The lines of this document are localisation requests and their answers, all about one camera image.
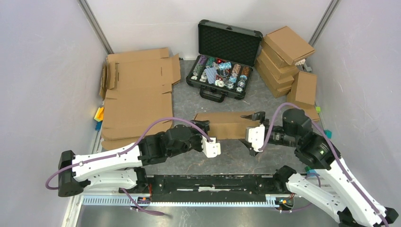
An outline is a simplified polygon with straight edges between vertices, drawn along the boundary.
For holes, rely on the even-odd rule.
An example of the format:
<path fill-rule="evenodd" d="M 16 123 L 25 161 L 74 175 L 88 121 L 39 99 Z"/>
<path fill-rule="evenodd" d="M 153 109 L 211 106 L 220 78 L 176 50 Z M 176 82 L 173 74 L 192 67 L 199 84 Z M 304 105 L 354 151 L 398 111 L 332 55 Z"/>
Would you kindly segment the brown cardboard box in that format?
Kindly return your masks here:
<path fill-rule="evenodd" d="M 194 120 L 209 121 L 210 137 L 217 137 L 218 140 L 245 139 L 248 127 L 259 126 L 259 121 L 252 121 L 242 118 L 243 115 L 251 115 L 252 111 L 246 112 L 219 112 L 219 113 L 198 113 Z"/>

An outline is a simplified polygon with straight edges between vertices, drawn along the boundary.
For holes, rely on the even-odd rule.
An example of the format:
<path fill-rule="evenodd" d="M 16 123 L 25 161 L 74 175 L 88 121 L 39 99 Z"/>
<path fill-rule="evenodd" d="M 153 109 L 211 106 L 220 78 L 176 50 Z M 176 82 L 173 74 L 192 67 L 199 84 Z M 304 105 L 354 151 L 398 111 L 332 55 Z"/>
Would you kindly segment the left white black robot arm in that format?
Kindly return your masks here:
<path fill-rule="evenodd" d="M 144 135 L 121 148 L 90 155 L 62 152 L 58 168 L 59 197 L 71 197 L 95 188 L 148 188 L 144 166 L 164 163 L 191 150 L 213 158 L 221 153 L 215 137 L 208 135 L 209 121 L 181 120 L 182 124 L 153 135 Z"/>

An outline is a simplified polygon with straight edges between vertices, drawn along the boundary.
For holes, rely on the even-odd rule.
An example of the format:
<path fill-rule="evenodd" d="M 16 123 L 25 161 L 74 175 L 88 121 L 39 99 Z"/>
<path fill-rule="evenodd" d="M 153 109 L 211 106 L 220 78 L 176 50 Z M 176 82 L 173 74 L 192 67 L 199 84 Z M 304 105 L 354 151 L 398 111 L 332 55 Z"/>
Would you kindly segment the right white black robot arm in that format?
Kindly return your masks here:
<path fill-rule="evenodd" d="M 256 127 L 247 128 L 242 141 L 251 156 L 268 144 L 293 147 L 295 156 L 334 190 L 331 194 L 308 182 L 293 168 L 283 166 L 273 176 L 273 187 L 277 192 L 290 192 L 307 199 L 341 227 L 386 227 L 396 221 L 398 212 L 381 205 L 364 189 L 332 142 L 313 131 L 313 121 L 302 109 L 286 110 L 281 126 L 271 125 L 264 112 L 246 118 L 259 122 Z"/>

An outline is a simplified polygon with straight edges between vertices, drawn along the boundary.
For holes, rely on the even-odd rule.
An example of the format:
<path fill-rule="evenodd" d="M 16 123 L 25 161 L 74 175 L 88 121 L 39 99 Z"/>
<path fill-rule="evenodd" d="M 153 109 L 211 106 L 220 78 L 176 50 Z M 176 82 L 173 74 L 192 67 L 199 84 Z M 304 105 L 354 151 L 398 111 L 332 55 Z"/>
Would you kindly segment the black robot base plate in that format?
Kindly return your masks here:
<path fill-rule="evenodd" d="M 129 193 L 152 202 L 262 202 L 267 194 L 289 194 L 271 175 L 149 175 Z"/>

